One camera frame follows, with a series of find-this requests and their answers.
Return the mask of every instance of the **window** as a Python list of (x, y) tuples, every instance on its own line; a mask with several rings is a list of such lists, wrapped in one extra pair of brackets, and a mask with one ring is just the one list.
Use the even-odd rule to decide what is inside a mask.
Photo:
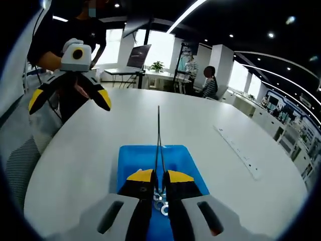
[(230, 77), (229, 87), (243, 92), (246, 85), (248, 70), (239, 62), (234, 61)]
[[(136, 34), (135, 47), (144, 45), (146, 30), (138, 30)], [(154, 62), (160, 61), (164, 63), (164, 68), (169, 69), (172, 60), (175, 36), (159, 31), (150, 31), (148, 44), (151, 48), (147, 55), (145, 65), (151, 66)]]
[[(118, 62), (118, 54), (120, 48), (120, 41), (122, 36), (122, 29), (108, 29), (106, 30), (106, 48), (101, 57), (97, 61), (97, 64), (115, 64)], [(94, 59), (99, 45), (96, 44), (95, 51), (91, 54), (91, 59)]]
[(255, 99), (257, 99), (260, 92), (260, 87), (261, 87), (261, 80), (258, 77), (256, 77), (256, 75), (252, 75), (248, 94), (253, 95)]

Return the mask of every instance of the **seated woman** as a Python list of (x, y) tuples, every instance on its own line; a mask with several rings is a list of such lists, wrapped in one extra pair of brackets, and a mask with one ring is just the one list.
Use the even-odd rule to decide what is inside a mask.
[(213, 66), (207, 66), (204, 69), (204, 75), (207, 78), (206, 84), (202, 91), (198, 93), (198, 97), (202, 98), (212, 98), (218, 100), (218, 97), (216, 96), (216, 92), (218, 90), (217, 82), (215, 78), (215, 68)]

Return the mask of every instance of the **striped shirt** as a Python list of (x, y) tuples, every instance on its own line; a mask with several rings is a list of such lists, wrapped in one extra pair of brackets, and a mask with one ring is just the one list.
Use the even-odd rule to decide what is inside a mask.
[(217, 92), (217, 82), (215, 78), (209, 78), (206, 81), (206, 85), (204, 89), (202, 90), (203, 98), (209, 97), (212, 99), (218, 99), (216, 96)]
[(191, 73), (194, 76), (191, 76), (191, 78), (195, 79), (197, 72), (199, 70), (199, 65), (198, 63), (195, 61), (195, 59), (193, 59), (192, 61), (189, 61), (186, 63), (185, 65), (186, 68), (186, 72)]

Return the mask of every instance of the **white round table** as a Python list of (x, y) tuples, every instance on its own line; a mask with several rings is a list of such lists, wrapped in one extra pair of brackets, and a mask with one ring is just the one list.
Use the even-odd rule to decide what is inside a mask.
[[(76, 226), (81, 213), (116, 191), (119, 148), (157, 144), (157, 106), (163, 145), (188, 148), (210, 193), (236, 212), (253, 233), (278, 237), (307, 197), (291, 159), (255, 122), (235, 107), (174, 93), (112, 89), (111, 112), (93, 101), (58, 131), (32, 174), (25, 216), (40, 235)], [(214, 130), (238, 141), (260, 168), (254, 180)]]

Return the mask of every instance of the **blue tray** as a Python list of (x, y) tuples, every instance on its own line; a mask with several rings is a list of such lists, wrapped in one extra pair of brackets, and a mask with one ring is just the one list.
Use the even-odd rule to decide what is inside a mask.
[[(117, 192), (125, 184), (127, 177), (138, 169), (153, 169), (155, 166), (156, 146), (122, 146), (119, 149)], [(196, 185), (203, 195), (209, 194), (202, 176), (193, 158), (184, 146), (163, 146), (166, 170), (183, 172), (194, 178)], [(159, 187), (162, 187), (163, 167), (161, 152), (158, 150), (157, 177)], [(170, 220), (154, 207), (149, 222), (147, 240), (174, 240)]]

